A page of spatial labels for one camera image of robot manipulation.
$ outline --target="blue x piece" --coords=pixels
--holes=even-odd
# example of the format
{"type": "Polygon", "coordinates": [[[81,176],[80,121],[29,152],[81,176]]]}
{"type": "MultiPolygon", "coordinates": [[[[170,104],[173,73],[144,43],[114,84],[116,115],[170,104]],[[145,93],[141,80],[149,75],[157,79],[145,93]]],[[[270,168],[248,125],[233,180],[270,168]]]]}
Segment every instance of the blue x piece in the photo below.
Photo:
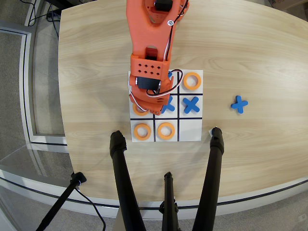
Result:
{"type": "Polygon", "coordinates": [[[186,114],[188,114],[191,110],[194,110],[195,112],[199,112],[200,111],[200,108],[196,106],[196,103],[199,101],[199,98],[198,97],[194,97],[191,101],[187,98],[184,98],[183,99],[183,102],[185,104],[187,104],[184,112],[186,114]]]}
{"type": "Polygon", "coordinates": [[[172,96],[170,96],[168,104],[163,106],[162,113],[164,113],[166,109],[169,109],[172,112],[175,110],[175,107],[171,105],[171,101],[172,101],[172,96]]]}
{"type": "Polygon", "coordinates": [[[240,113],[240,114],[243,114],[244,113],[244,107],[248,105],[248,101],[242,101],[242,98],[240,95],[237,95],[235,97],[236,99],[236,103],[232,104],[231,105],[231,108],[233,109],[237,109],[237,111],[240,113]]]}

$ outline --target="metal frame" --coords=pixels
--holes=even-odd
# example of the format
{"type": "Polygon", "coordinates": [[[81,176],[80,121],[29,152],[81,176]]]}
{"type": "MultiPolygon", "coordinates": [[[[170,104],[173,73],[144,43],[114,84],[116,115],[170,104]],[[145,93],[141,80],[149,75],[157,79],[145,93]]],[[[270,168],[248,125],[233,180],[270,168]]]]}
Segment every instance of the metal frame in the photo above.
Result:
{"type": "MultiPolygon", "coordinates": [[[[37,0],[36,7],[37,12],[41,11],[44,1],[37,0]]],[[[28,17],[25,25],[29,22],[31,17],[28,17]]],[[[34,110],[33,110],[33,98],[32,98],[32,61],[33,61],[33,51],[34,51],[34,38],[37,25],[34,25],[34,31],[27,36],[30,36],[30,39],[26,37],[24,43],[21,44],[20,54],[26,54],[24,56],[23,66],[20,65],[20,69],[23,72],[22,76],[20,75],[20,81],[23,82],[23,92],[20,89],[20,96],[24,99],[24,103],[21,103],[21,108],[25,109],[25,113],[22,113],[22,116],[25,116],[26,122],[23,123],[24,130],[26,130],[25,136],[28,137],[30,143],[40,143],[40,144],[59,144],[67,145],[66,138],[63,135],[47,135],[47,134],[37,134],[35,120],[34,120],[34,110]]]]}
{"type": "MultiPolygon", "coordinates": [[[[48,205],[53,205],[68,185],[68,180],[51,179],[32,173],[12,170],[9,167],[0,165],[0,186],[48,205]]],[[[219,197],[216,216],[268,205],[306,190],[308,190],[308,177],[254,192],[219,197]]],[[[102,216],[111,218],[117,216],[119,209],[118,200],[89,198],[96,204],[102,216]]],[[[195,218],[199,200],[177,201],[177,203],[179,219],[195,218]]],[[[158,211],[160,204],[160,201],[139,201],[138,205],[142,218],[146,220],[161,220],[162,215],[158,211]]],[[[75,191],[72,192],[62,208],[97,215],[92,205],[75,191]]]]}
{"type": "Polygon", "coordinates": [[[65,145],[52,145],[52,144],[41,144],[41,143],[28,143],[28,149],[37,151],[57,152],[57,153],[68,153],[68,148],[65,145]]]}
{"type": "Polygon", "coordinates": [[[3,229],[7,231],[17,231],[11,221],[6,217],[6,214],[0,209],[0,223],[3,229]]]}

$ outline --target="orange ring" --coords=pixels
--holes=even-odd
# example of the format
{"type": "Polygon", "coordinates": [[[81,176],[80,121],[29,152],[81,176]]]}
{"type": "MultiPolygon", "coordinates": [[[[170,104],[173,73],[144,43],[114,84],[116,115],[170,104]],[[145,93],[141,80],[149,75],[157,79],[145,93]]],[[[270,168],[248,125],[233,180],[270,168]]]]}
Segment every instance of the orange ring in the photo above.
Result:
{"type": "Polygon", "coordinates": [[[147,124],[138,124],[135,129],[134,129],[134,135],[135,137],[140,140],[140,141],[146,141],[150,135],[151,135],[151,129],[150,129],[150,126],[147,125],[147,124]],[[146,134],[146,136],[141,136],[138,134],[138,129],[139,128],[145,128],[147,131],[148,131],[148,134],[146,134]]]}
{"type": "Polygon", "coordinates": [[[175,129],[174,129],[174,126],[170,123],[162,123],[161,125],[159,125],[157,132],[158,132],[158,135],[159,135],[160,138],[162,138],[164,140],[170,140],[175,134],[175,129]],[[163,127],[171,128],[171,134],[168,135],[168,136],[163,135],[162,134],[162,128],[163,127]]]}
{"type": "Polygon", "coordinates": [[[137,109],[137,105],[135,103],[133,105],[133,110],[134,110],[134,113],[138,116],[145,116],[145,115],[149,114],[149,110],[147,110],[146,112],[139,112],[138,109],[137,109]]]}
{"type": "Polygon", "coordinates": [[[185,76],[184,76],[184,79],[183,79],[183,82],[184,82],[184,86],[188,89],[188,90],[197,90],[200,86],[201,86],[201,77],[200,75],[198,75],[197,73],[195,72],[190,72],[190,73],[187,73],[185,76]],[[189,76],[195,76],[197,77],[197,84],[195,86],[189,86],[188,83],[187,83],[187,79],[189,76]]]}

